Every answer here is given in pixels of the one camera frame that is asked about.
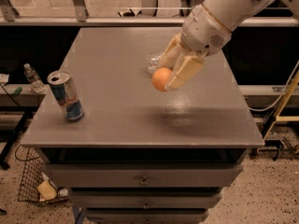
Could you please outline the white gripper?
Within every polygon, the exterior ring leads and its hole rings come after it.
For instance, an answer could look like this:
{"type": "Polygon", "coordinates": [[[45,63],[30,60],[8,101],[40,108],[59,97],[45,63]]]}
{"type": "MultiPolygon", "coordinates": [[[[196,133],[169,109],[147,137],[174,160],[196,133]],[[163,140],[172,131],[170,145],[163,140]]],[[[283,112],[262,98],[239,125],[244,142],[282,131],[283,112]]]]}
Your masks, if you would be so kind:
{"type": "Polygon", "coordinates": [[[184,86],[203,67],[205,55],[218,53],[231,39],[232,32],[227,29],[205,6],[193,8],[182,25],[181,34],[169,42],[158,63],[159,68],[172,69],[164,85],[166,91],[184,86]],[[187,52],[186,46],[200,52],[187,52]]]}

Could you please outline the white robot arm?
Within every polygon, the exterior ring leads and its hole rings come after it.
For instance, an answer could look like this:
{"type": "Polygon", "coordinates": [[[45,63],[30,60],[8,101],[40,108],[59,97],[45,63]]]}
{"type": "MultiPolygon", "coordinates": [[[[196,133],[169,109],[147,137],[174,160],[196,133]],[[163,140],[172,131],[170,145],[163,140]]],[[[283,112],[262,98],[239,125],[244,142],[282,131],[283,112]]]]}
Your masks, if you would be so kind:
{"type": "MultiPolygon", "coordinates": [[[[159,91],[182,87],[202,68],[207,56],[218,53],[242,21],[273,0],[205,0],[195,6],[164,51],[152,84],[159,91]]],[[[299,0],[280,0],[299,17],[299,0]]]]}

